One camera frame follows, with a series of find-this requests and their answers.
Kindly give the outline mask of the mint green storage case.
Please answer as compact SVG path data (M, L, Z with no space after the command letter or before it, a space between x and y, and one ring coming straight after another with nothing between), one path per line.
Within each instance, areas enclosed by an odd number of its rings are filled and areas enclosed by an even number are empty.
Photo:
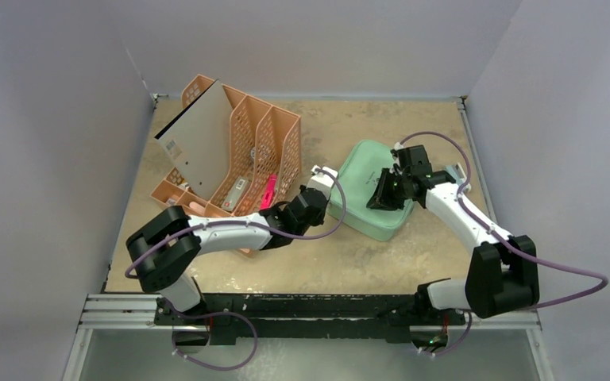
M381 170L391 167L393 159L390 148L374 140L357 143L338 171L338 181L346 197L333 187L327 213L336 219L343 216L343 223L376 241L389 241L406 223L414 209L407 200L401 210L371 210L366 204L373 195Z

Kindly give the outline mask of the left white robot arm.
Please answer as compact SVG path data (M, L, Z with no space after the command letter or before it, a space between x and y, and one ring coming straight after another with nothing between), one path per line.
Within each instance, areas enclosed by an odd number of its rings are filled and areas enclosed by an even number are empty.
M186 275L193 259L240 248L261 251L306 239L306 231L323 223L328 190L302 187L290 202L242 217L197 217L170 206L130 236L132 263L125 276L137 279L146 293L158 293L187 325L201 321L205 303L197 283Z

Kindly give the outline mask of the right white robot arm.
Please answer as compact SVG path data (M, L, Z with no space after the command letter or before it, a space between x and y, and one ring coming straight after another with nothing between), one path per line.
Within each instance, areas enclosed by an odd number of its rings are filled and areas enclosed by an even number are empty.
M445 222L471 253L466 277L418 287L416 317L432 323L445 310L469 310L489 318L535 305L540 293L533 240L494 225L450 173L433 170L422 145L396 144L391 154L394 163L381 171L367 207L393 211L409 200L417 202Z

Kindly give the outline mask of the pink marker pen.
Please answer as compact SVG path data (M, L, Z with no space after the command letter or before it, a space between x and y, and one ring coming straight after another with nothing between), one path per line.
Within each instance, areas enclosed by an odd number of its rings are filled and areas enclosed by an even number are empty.
M264 194L261 198L260 210L266 210L272 205L272 201L273 201L273 199L275 197L275 193L276 193L276 182L277 182L277 175L271 174L268 177L268 181L266 183Z

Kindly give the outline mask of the pink plastic desk organizer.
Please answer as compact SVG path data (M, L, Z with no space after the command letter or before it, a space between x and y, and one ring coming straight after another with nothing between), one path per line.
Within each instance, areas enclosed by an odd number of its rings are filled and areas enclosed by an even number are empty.
M174 166L151 193L161 206L182 206L197 217L239 217L260 209L268 177L277 175L272 201L283 201L302 167L301 118L224 83L230 115L230 167L207 201L193 192Z

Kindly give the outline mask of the grey folder board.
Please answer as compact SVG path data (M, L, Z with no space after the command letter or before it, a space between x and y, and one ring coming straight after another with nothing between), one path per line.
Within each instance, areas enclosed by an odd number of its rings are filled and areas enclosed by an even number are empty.
M209 201L230 167L230 115L223 84L196 76L182 94L182 111L155 135L193 192Z

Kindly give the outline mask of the black table front rail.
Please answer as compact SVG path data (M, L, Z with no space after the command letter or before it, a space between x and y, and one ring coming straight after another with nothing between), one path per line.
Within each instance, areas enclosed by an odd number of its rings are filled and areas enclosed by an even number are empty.
M209 293L199 312L175 313L154 294L88 296L85 329L159 329L200 333L212 345L238 338L377 339L445 348L465 329L536 329L532 312L481 319L456 310L420 311L412 294Z

